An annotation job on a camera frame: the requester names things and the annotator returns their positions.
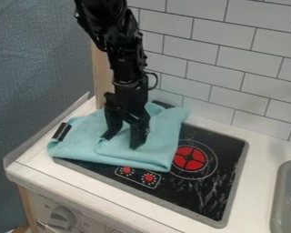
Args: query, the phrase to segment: white countertop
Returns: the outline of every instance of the white countertop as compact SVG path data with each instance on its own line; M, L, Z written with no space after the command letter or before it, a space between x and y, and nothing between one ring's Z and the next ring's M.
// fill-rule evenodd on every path
M95 111L95 99L88 100L69 117ZM257 134L191 116L187 123L218 133L241 138L249 144L246 162L239 181L228 224L211 228L174 211L133 196L103 182L57 165L46 152L46 145L56 131L41 138L6 168L7 176L36 192L49 190L57 197L68 198L85 213L106 216L105 221L128 225L141 232L153 233L269 233L269 219L280 165L291 160L291 142Z

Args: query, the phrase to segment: black stove panel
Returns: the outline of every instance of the black stove panel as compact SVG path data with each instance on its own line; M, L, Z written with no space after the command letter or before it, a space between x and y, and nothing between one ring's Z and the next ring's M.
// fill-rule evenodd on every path
M242 140L183 124L169 173L65 161L219 222L224 217L245 144Z

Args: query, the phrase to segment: control knob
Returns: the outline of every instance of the control knob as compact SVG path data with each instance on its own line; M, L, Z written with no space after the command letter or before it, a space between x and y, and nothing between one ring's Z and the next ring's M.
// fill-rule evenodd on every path
M48 226L55 229L70 230L75 224L75 214L68 208L58 206L52 211Z

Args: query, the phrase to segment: toy stove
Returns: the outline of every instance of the toy stove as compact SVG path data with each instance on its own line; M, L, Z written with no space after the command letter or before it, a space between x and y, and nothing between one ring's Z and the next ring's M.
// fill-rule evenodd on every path
M55 161L214 228L223 228L245 152L242 140L183 124L168 173L69 159Z

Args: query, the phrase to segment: sink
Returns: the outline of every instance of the sink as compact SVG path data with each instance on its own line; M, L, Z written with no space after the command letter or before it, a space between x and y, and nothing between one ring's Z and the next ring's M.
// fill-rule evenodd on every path
M278 169L270 227L272 233L291 233L291 161Z

